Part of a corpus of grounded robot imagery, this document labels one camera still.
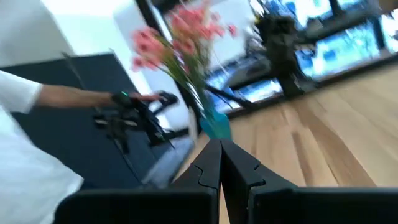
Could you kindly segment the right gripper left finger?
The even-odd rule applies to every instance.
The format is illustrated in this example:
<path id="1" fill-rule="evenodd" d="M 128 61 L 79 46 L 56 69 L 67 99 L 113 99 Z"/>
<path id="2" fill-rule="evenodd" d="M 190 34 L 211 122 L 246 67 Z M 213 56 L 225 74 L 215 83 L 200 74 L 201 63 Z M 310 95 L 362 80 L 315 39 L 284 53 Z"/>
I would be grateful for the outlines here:
<path id="1" fill-rule="evenodd" d="M 221 141 L 212 139 L 165 189 L 79 191 L 57 208 L 55 224 L 217 223 Z"/>

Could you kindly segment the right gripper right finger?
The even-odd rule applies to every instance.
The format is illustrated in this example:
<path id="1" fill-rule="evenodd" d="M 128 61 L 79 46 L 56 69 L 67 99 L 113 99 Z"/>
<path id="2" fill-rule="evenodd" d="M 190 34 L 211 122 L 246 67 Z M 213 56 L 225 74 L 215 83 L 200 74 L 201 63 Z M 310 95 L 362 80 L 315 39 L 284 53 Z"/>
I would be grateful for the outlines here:
<path id="1" fill-rule="evenodd" d="M 222 140 L 222 185 L 231 223 L 397 224 L 397 189 L 299 187 Z"/>

